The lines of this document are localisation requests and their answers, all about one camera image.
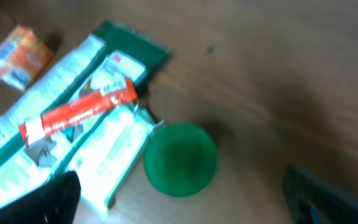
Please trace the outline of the white teal wipes packet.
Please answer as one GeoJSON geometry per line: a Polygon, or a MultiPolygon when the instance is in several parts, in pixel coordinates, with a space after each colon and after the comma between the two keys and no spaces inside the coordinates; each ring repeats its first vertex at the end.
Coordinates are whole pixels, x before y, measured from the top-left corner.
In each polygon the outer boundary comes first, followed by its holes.
{"type": "Polygon", "coordinates": [[[75,152],[67,169],[76,172],[81,197],[98,215],[108,216],[149,136],[163,125],[139,105],[122,105],[105,116],[75,152]]]}

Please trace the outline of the green lid spice jar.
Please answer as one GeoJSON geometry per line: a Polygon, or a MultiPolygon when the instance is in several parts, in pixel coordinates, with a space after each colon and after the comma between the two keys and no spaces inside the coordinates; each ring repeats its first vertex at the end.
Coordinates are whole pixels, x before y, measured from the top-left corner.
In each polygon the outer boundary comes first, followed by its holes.
{"type": "Polygon", "coordinates": [[[202,191],[218,168],[214,139],[201,126],[174,123],[150,136],[144,151],[144,170],[150,184],[171,197],[202,191]]]}

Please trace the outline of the orange small box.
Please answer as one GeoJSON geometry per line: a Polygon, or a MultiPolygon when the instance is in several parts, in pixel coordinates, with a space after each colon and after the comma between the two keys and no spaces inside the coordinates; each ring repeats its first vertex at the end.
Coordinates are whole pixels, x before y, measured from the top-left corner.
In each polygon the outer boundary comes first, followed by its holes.
{"type": "Polygon", "coordinates": [[[18,25],[0,43],[0,80],[24,91],[52,56],[31,28],[18,25]]]}

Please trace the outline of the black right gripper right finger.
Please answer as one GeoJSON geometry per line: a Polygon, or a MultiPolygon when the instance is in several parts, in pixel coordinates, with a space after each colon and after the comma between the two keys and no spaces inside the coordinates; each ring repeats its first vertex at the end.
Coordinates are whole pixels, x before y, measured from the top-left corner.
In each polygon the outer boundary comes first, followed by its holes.
{"type": "Polygon", "coordinates": [[[293,223],[358,223],[358,198],[302,168],[287,166],[282,190],[293,223]]]}

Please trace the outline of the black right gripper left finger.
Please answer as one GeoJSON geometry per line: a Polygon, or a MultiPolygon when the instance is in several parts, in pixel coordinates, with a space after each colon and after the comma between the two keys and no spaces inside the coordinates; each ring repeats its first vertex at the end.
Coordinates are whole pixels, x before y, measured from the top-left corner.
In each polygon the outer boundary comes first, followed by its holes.
{"type": "Polygon", "coordinates": [[[77,173],[66,172],[0,208],[0,224],[72,223],[80,196],[77,173]]]}

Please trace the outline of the red white sachet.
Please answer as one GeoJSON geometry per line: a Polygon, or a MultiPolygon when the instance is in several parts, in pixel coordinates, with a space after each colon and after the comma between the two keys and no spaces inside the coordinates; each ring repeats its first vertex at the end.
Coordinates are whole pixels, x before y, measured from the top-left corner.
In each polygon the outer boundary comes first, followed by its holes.
{"type": "Polygon", "coordinates": [[[132,80],[124,77],[75,101],[65,103],[19,125],[19,133],[27,146],[78,124],[118,105],[138,100],[132,80]]]}

